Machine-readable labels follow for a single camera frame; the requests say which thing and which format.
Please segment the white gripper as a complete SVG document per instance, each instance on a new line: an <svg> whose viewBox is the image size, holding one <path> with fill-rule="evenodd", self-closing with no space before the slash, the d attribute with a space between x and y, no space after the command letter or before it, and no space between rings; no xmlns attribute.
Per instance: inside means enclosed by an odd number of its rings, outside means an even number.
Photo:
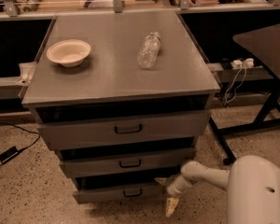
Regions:
<svg viewBox="0 0 280 224"><path fill-rule="evenodd" d="M170 217L178 206L180 197L184 195L192 184L182 174L172 175L168 179L165 177L156 177L155 181L166 187L170 197L166 199L165 215Z"/></svg>

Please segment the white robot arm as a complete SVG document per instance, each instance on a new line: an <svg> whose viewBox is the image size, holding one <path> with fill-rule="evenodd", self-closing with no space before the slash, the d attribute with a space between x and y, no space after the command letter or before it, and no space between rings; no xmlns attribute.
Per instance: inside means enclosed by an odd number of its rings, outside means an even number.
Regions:
<svg viewBox="0 0 280 224"><path fill-rule="evenodd" d="M187 161L178 174L155 180L168 193L167 216L189 188L204 181L227 192L228 224L280 224L280 168L262 157L243 156L229 170Z"/></svg>

